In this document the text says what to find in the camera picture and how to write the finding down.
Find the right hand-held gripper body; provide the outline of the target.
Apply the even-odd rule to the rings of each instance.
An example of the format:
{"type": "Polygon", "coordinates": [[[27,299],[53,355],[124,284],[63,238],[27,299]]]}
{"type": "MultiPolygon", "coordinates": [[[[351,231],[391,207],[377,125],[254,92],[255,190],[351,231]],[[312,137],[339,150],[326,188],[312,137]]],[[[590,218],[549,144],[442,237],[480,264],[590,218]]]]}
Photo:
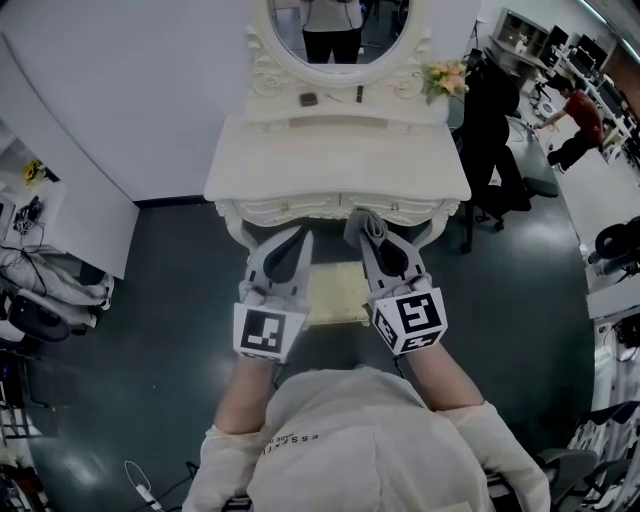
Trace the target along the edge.
{"type": "Polygon", "coordinates": [[[447,331],[442,292],[429,274],[380,292],[370,306],[371,323],[394,356],[435,346],[447,331]]]}

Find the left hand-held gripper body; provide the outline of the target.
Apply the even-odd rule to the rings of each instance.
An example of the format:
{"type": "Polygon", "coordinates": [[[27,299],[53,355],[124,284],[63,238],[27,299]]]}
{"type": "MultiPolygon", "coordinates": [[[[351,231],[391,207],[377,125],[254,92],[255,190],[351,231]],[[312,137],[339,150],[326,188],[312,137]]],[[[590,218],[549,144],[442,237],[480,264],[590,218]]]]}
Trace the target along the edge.
{"type": "Polygon", "coordinates": [[[234,304],[233,349],[242,357],[285,363],[308,316],[305,297],[242,281],[234,304]]]}

